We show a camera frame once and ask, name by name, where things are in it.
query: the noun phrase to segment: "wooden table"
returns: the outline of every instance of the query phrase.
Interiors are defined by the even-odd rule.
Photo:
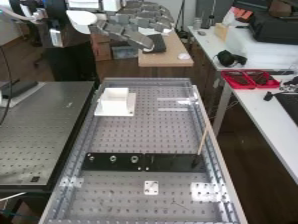
[[[174,31],[168,36],[162,36],[166,45],[166,52],[156,54],[143,54],[138,51],[138,66],[154,68],[154,76],[156,76],[158,67],[192,67],[192,59],[180,60],[178,55],[187,53],[187,50]]]

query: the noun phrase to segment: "white block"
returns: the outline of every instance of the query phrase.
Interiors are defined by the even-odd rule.
[[[127,88],[106,88],[94,111],[94,116],[133,116],[137,94]]]
[[[121,9],[119,0],[103,0],[102,5],[105,11],[117,12]]]
[[[98,0],[67,0],[70,8],[99,9]]]
[[[105,113],[127,111],[127,88],[106,88],[99,98],[102,111]]]

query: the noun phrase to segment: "red tray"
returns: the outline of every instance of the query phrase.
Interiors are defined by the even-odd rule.
[[[255,83],[243,71],[224,70],[220,72],[222,78],[234,89],[254,89]]]
[[[254,82],[256,88],[279,88],[280,83],[271,77],[267,72],[260,70],[246,70],[244,73]]]

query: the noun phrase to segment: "screw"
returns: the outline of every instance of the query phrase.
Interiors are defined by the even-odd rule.
[[[138,162],[138,157],[137,156],[131,156],[130,161],[131,161],[131,163],[137,163]]]
[[[115,156],[110,156],[110,157],[109,157],[109,161],[110,161],[111,163],[114,163],[115,160],[117,160],[117,157],[115,157]]]

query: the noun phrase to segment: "small white box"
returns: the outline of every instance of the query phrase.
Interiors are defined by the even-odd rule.
[[[94,111],[94,116],[134,116],[135,93],[127,88],[106,88]]]
[[[105,113],[125,113],[127,111],[127,88],[106,88],[99,102]]]

